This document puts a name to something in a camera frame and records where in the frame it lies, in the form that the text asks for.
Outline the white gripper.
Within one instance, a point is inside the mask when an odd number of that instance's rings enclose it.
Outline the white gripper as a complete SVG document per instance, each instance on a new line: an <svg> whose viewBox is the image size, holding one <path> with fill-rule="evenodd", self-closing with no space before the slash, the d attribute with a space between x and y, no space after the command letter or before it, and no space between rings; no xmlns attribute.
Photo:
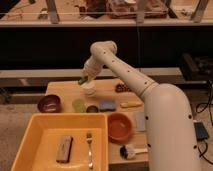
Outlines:
<svg viewBox="0 0 213 171"><path fill-rule="evenodd" d="M88 78L89 81L92 81L100 73L100 64L93 59L88 59L83 68L83 75Z"/></svg>

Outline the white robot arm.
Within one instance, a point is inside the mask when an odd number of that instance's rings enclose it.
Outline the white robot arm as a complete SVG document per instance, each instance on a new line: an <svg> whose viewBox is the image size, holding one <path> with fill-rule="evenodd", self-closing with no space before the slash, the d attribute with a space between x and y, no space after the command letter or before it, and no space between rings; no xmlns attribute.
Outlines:
<svg viewBox="0 0 213 171"><path fill-rule="evenodd" d="M95 42L83 68L89 80L108 67L144 102L150 171L201 171L189 100L173 84L157 83L117 56L113 41Z"/></svg>

